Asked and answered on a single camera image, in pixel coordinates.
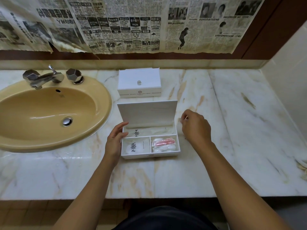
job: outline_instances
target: marble countertop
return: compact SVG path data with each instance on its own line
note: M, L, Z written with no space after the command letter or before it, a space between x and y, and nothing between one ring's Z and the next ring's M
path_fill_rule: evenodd
M101 161L110 131L122 121L118 102L176 99L175 121L187 108L204 115L217 148L259 195L307 195L307 182L296 163L307 159L305 141L259 70L160 72L161 97L119 99L118 71L82 70L110 91L113 109L109 119L94 135L61 149L39 153L0 150L0 199L74 199ZM21 81L22 73L0 71L0 89ZM178 157L121 158L106 198L216 197L200 158L177 129Z

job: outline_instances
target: tiled floor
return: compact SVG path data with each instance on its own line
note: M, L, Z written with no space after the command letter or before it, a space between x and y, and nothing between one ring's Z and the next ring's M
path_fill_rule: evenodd
M0 201L0 230L48 230L72 200ZM124 200L106 199L97 230L110 230L128 216ZM215 211L203 212L219 230L228 230L224 217Z

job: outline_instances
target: closed box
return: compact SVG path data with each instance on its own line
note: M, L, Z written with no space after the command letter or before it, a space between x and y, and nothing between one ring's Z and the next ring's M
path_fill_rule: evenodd
M180 153L175 124L177 100L118 103L128 135L122 140L125 159L174 156Z
M120 70L117 91L121 98L161 96L160 69Z

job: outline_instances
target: sink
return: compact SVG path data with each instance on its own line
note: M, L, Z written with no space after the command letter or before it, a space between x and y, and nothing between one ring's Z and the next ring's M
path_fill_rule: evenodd
M71 145L97 131L112 108L96 79L67 79L35 90L20 81L0 91L0 149L38 152Z

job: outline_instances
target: open box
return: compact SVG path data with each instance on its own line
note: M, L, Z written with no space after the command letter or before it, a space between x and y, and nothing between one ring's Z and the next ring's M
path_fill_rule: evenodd
M125 159L173 156L180 153L174 122L178 100L118 103L128 135L122 140L121 156ZM154 146L155 139L167 140L165 147Z

